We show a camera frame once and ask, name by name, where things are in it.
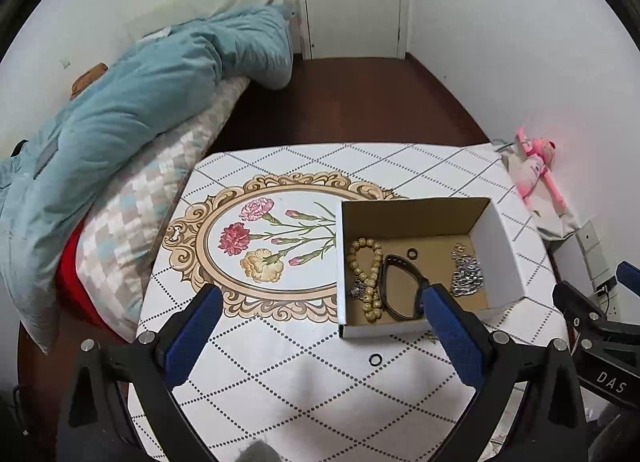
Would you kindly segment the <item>white cardboard box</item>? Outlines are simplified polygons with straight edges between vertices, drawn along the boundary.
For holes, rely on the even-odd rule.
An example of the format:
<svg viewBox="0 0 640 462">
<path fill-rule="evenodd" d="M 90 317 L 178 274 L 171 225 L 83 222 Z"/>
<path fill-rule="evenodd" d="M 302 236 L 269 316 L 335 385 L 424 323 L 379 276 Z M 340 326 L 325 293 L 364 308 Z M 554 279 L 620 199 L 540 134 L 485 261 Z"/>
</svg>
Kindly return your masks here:
<svg viewBox="0 0 640 462">
<path fill-rule="evenodd" d="M 482 319 L 498 315 L 526 295 L 522 269 L 497 205 L 488 197 L 342 202 L 336 213 L 336 289 L 338 335 L 343 339 L 411 334 L 430 330 L 425 319 L 399 322 L 384 312 L 367 321 L 362 303 L 348 295 L 354 283 L 347 256 L 364 237 L 382 254 L 407 260 L 433 283 L 450 289 L 457 270 L 457 245 L 480 263 L 483 285 L 459 305 Z"/>
</svg>

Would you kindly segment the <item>grey wall power strip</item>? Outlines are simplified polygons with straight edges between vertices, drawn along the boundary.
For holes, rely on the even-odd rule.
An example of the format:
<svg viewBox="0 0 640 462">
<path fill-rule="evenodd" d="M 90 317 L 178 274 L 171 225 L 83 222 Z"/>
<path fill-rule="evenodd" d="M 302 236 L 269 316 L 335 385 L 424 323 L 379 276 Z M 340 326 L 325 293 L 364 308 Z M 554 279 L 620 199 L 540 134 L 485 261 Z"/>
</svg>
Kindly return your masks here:
<svg viewBox="0 0 640 462">
<path fill-rule="evenodd" d="M 589 296 L 596 301 L 594 291 L 597 286 L 615 275 L 614 269 L 608 263 L 605 256 L 603 242 L 599 237 L 598 231 L 592 220 L 587 220 L 582 227 L 576 232 L 578 245 L 582 251 L 582 258 L 585 260 L 586 268 L 591 283 Z M 614 296 L 614 304 L 616 312 L 614 317 L 618 318 L 617 301 Z"/>
</svg>

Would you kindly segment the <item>brown wooden headboard piece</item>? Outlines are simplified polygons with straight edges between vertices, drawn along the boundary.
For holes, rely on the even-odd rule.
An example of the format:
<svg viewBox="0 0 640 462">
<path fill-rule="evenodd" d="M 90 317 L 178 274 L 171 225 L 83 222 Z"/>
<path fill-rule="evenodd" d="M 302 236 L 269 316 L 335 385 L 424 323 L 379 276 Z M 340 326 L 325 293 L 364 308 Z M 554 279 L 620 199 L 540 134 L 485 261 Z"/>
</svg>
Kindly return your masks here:
<svg viewBox="0 0 640 462">
<path fill-rule="evenodd" d="M 100 79 L 107 71 L 108 66 L 105 63 L 99 63 L 87 70 L 86 73 L 83 73 L 70 87 L 70 99 L 77 98 L 81 92 Z"/>
</svg>

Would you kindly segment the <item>teal quilted blanket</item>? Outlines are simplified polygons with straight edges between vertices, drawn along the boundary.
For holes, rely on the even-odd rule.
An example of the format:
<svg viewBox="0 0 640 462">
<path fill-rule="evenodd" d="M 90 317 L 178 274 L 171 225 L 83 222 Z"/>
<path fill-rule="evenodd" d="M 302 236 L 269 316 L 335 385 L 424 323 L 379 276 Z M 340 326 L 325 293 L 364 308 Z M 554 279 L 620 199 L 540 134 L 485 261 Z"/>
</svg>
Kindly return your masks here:
<svg viewBox="0 0 640 462">
<path fill-rule="evenodd" d="M 282 89 L 293 11 L 248 6 L 169 27 L 130 47 L 1 162 L 1 282 L 42 352 L 58 338 L 53 278 L 62 250 L 117 171 L 209 107 L 222 80 Z"/>
</svg>

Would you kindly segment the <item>pink panther plush toy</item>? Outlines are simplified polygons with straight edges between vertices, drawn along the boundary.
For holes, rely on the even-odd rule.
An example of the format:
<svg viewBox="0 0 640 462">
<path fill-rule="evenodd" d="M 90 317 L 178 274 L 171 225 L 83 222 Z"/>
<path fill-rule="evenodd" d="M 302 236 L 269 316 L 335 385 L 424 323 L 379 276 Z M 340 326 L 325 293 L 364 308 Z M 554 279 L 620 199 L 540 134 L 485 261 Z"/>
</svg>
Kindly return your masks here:
<svg viewBox="0 0 640 462">
<path fill-rule="evenodd" d="M 555 209 L 564 214 L 567 203 L 555 185 L 552 167 L 555 161 L 555 144 L 544 138 L 529 138 L 523 127 L 515 133 L 515 141 L 524 152 L 525 161 L 521 163 L 514 185 L 525 203 L 533 194 L 539 182 L 546 187 Z"/>
</svg>

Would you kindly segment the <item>checkered pillow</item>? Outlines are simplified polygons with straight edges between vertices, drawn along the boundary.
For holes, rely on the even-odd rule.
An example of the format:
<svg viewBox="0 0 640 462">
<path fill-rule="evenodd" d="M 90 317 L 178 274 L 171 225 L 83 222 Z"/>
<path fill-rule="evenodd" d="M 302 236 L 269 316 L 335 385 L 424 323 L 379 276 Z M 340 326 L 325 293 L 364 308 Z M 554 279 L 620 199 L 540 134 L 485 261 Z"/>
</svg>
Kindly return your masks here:
<svg viewBox="0 0 640 462">
<path fill-rule="evenodd" d="M 76 273 L 98 316 L 125 341 L 136 337 L 160 241 L 186 182 L 249 83 L 235 77 L 217 84 L 206 110 L 146 144 L 87 214 Z"/>
</svg>

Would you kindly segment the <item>white dotted floral tablecloth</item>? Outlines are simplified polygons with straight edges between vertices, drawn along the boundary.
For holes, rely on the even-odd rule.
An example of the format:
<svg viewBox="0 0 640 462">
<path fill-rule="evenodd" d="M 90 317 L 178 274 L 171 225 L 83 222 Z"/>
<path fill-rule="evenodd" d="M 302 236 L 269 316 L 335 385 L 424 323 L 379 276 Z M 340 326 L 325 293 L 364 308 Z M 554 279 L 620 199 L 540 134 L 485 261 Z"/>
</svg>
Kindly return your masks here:
<svg viewBox="0 0 640 462">
<path fill-rule="evenodd" d="M 369 322 L 349 296 L 375 255 L 416 255 L 461 305 L 544 346 L 566 333 L 544 245 L 488 144 L 296 145 L 197 163 L 160 242 L 138 323 L 160 330 L 207 283 L 224 308 L 174 395 L 221 461 L 252 442 L 285 461 L 425 461 L 472 398 L 424 321 Z"/>
</svg>

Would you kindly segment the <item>red cloth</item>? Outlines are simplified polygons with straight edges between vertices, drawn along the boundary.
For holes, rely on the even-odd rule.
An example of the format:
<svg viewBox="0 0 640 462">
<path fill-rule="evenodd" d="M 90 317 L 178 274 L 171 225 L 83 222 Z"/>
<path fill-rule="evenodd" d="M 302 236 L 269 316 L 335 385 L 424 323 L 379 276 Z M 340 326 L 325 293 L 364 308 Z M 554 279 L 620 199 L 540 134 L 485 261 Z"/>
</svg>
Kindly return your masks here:
<svg viewBox="0 0 640 462">
<path fill-rule="evenodd" d="M 74 318 L 105 331 L 114 341 L 122 344 L 124 340 L 105 323 L 96 311 L 96 307 L 92 304 L 85 286 L 82 285 L 77 274 L 77 248 L 84 226 L 85 218 L 81 219 L 63 247 L 54 277 L 56 294 L 58 294 L 58 300 L 62 307 Z"/>
</svg>

